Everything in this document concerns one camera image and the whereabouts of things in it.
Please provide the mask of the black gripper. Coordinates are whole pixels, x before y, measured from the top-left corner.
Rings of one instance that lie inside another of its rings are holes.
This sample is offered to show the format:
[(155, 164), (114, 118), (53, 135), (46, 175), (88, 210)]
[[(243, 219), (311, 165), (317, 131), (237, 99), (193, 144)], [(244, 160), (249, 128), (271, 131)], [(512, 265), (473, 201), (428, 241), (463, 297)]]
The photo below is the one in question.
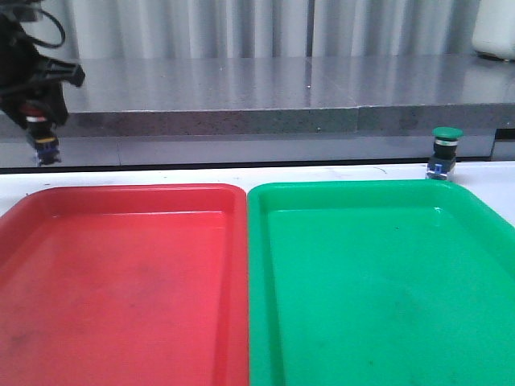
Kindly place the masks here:
[[(28, 34), (24, 23), (49, 20), (57, 29), (60, 40), (52, 43)], [(27, 128), (22, 102), (16, 97), (45, 88), (43, 103), (47, 116), (64, 125), (68, 109), (64, 101), (63, 82), (80, 87), (85, 73), (79, 64), (56, 60), (42, 55), (38, 49), (57, 49), (64, 45), (66, 33), (62, 23), (44, 10), (38, 1), (1, 2), (1, 110), (21, 129)]]

